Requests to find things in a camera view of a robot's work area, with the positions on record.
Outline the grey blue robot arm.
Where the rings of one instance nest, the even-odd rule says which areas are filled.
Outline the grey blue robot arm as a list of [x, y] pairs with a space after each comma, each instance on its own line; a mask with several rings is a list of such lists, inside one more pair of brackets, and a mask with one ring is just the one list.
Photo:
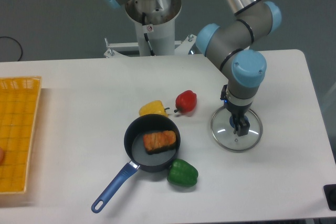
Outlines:
[[[196, 37], [198, 50], [227, 78], [222, 89], [224, 107], [231, 113], [234, 133], [244, 136], [250, 124], [245, 116], [266, 73], [266, 60], [250, 46], [276, 30], [281, 11], [273, 2], [227, 0], [235, 21], [226, 28], [206, 25]], [[164, 29], [181, 10], [181, 0], [107, 0], [112, 8], [124, 6], [138, 31], [143, 56], [170, 55], [175, 33]]]

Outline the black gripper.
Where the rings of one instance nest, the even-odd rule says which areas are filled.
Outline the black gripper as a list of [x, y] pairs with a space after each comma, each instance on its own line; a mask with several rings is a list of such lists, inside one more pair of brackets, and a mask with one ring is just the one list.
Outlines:
[[232, 93], [231, 85], [225, 84], [222, 88], [220, 99], [224, 101], [224, 107], [231, 113], [229, 123], [234, 126], [234, 134], [245, 136], [249, 132], [250, 122], [245, 113], [250, 108], [254, 98], [254, 88], [233, 86], [236, 93]]

